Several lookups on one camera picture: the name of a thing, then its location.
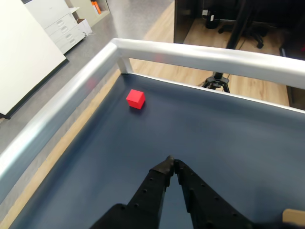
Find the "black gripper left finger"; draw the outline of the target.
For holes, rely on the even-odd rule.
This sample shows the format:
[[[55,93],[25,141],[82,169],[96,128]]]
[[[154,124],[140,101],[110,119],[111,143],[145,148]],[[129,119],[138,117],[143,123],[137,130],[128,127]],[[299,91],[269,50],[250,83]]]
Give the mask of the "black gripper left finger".
[[[163,209],[166,188],[174,173],[174,158],[149,170],[127,205],[112,206],[92,226],[92,229],[157,229]]]

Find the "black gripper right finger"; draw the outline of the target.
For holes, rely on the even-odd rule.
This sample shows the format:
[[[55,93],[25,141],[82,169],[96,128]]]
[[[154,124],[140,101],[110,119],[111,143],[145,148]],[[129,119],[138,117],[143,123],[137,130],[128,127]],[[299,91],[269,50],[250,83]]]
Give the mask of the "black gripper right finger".
[[[195,229],[253,229],[254,223],[239,213],[183,161],[175,160],[187,212]]]

